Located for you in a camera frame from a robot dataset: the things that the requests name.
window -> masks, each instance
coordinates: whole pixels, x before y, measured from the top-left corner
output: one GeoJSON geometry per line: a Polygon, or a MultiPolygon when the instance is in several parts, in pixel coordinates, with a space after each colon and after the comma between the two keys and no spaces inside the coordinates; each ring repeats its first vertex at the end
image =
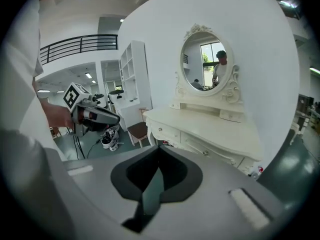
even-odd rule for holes
{"type": "Polygon", "coordinates": [[[108,81],[104,83],[105,87],[106,87],[106,92],[110,93],[114,90],[122,90],[122,82],[120,80],[116,80],[116,81],[108,81]]]}
{"type": "Polygon", "coordinates": [[[214,66],[219,63],[216,54],[221,50],[225,51],[225,48],[219,41],[203,44],[200,48],[203,66],[203,83],[205,86],[212,86],[214,66]]]}

wooden chair leg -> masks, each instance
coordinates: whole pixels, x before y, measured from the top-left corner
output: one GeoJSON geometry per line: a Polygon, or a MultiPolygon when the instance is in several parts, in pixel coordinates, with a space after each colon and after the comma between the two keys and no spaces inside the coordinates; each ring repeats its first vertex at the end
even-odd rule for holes
{"type": "Polygon", "coordinates": [[[132,145],[134,146],[134,145],[135,145],[135,143],[134,143],[134,140],[132,139],[131,133],[130,133],[129,131],[128,131],[128,134],[129,134],[129,137],[130,137],[131,143],[132,143],[132,145]]]}

drawer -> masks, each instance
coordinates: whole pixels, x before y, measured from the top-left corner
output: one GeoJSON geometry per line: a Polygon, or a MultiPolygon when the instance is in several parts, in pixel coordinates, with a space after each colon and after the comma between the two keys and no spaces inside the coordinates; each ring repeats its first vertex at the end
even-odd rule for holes
{"type": "Polygon", "coordinates": [[[229,165],[238,167],[244,159],[241,155],[231,154],[230,152],[221,150],[213,145],[196,139],[184,132],[181,134],[181,140],[184,145],[189,146],[194,153],[204,155],[210,158],[217,158],[223,160],[229,165]]]}
{"type": "Polygon", "coordinates": [[[241,164],[239,165],[238,169],[243,172],[244,174],[248,175],[252,168],[254,167],[254,163],[255,161],[252,160],[251,158],[244,158],[241,162],[241,164]]]}
{"type": "Polygon", "coordinates": [[[151,130],[154,137],[163,136],[163,140],[172,140],[176,143],[181,142],[181,131],[176,128],[170,127],[166,124],[152,121],[151,130]]]}

white vanity table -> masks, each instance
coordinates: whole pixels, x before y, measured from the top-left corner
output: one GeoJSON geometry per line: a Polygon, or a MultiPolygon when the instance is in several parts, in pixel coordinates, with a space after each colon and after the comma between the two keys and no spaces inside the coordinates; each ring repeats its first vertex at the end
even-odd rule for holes
{"type": "Polygon", "coordinates": [[[185,35],[180,65],[172,103],[144,113],[150,143],[164,140],[175,148],[220,158],[243,173],[250,173],[254,162],[263,158],[262,147],[254,122],[245,116],[237,79],[239,67],[234,65],[231,47],[210,28],[195,24],[185,35]],[[223,79],[207,91],[192,87],[183,70],[186,45],[197,33],[203,36],[203,32],[216,36],[227,54],[223,79]]]}

ornate mirror frame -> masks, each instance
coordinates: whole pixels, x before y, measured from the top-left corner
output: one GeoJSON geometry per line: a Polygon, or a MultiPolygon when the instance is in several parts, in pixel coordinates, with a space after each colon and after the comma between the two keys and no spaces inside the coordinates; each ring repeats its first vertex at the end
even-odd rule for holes
{"type": "Polygon", "coordinates": [[[173,109],[182,109],[182,104],[202,106],[220,110],[220,117],[230,121],[241,122],[244,115],[244,106],[241,100],[241,92],[238,86],[239,67],[234,64],[234,55],[229,43],[219,34],[216,34],[211,28],[194,24],[185,34],[183,44],[181,45],[179,58],[179,69],[175,72],[177,84],[175,88],[175,97],[170,104],[173,109]],[[199,32],[212,34],[224,46],[227,54],[227,68],[222,81],[217,87],[201,91],[195,89],[187,80],[184,74],[184,51],[188,44],[189,38],[199,32]]]}
{"type": "Polygon", "coordinates": [[[181,73],[180,77],[183,80],[185,80],[184,85],[185,85],[186,89],[188,89],[189,92],[191,92],[192,94],[197,95],[197,96],[211,96],[211,95],[215,95],[218,92],[220,92],[227,84],[227,82],[230,79],[230,76],[232,74],[232,71],[233,71],[232,69],[233,69],[233,65],[234,65],[234,56],[233,56],[233,52],[232,52],[232,49],[231,49],[231,46],[229,45],[229,43],[226,40],[224,40],[223,38],[221,38],[221,36],[214,33],[211,30],[211,28],[206,27],[204,25],[201,26],[198,24],[194,24],[192,26],[192,28],[190,29],[190,31],[188,31],[185,34],[183,42],[184,43],[183,43],[181,53],[180,53],[180,73],[181,73]],[[201,33],[201,32],[206,32],[206,33],[211,34],[211,35],[215,36],[216,38],[218,38],[218,40],[222,43],[222,45],[225,49],[227,59],[228,59],[226,73],[225,73],[222,81],[215,88],[213,88],[211,90],[207,90],[207,91],[198,90],[198,89],[192,87],[192,85],[188,82],[186,75],[184,74],[184,51],[185,51],[185,48],[188,45],[189,39],[194,34],[201,33]]]}

